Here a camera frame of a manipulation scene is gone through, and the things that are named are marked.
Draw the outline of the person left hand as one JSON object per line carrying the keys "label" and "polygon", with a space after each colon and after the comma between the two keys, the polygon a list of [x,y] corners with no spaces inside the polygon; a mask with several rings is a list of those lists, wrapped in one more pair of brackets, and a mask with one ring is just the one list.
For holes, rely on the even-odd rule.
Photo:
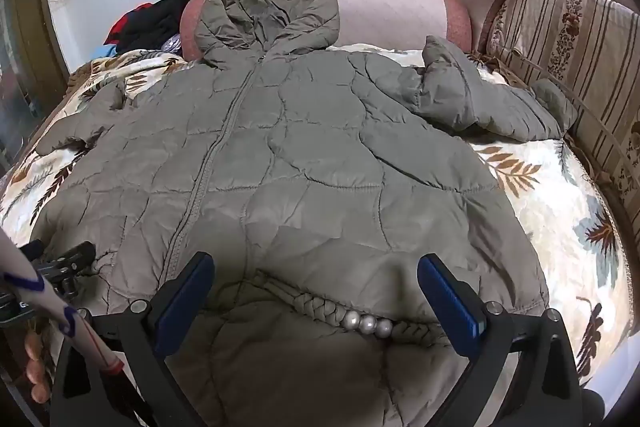
{"label": "person left hand", "polygon": [[25,372],[32,384],[32,399],[35,403],[44,404],[50,399],[51,392],[42,359],[41,337],[35,331],[29,331],[24,347],[28,358]]}

